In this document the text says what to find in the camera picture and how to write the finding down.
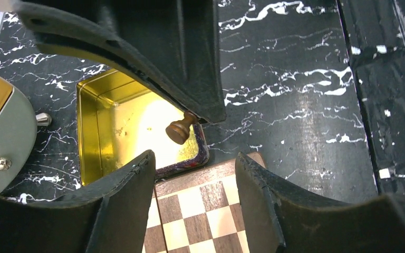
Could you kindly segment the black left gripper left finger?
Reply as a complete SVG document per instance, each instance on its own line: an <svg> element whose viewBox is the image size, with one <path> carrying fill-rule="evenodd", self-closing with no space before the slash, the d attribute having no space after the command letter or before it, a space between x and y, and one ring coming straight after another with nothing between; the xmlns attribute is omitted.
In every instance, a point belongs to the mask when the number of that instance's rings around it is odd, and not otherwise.
<svg viewBox="0 0 405 253"><path fill-rule="evenodd" d="M122 168L59 198L60 203L93 204L80 252L142 252L155 173L155 154L147 150Z"/></svg>

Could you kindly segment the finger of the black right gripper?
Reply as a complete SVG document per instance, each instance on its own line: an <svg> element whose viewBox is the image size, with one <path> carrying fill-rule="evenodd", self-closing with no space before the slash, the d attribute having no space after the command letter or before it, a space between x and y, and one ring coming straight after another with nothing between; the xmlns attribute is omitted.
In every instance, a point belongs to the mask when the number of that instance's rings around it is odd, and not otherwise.
<svg viewBox="0 0 405 253"><path fill-rule="evenodd" d="M226 119L216 1L15 1L38 50L108 65L200 122Z"/></svg>

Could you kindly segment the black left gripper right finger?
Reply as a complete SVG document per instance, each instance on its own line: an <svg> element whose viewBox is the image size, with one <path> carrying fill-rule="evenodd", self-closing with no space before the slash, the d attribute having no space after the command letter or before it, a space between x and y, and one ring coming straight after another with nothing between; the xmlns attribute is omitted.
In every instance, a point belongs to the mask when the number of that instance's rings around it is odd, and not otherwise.
<svg viewBox="0 0 405 253"><path fill-rule="evenodd" d="M250 252L405 252L405 194L337 201L243 153L235 176Z"/></svg>

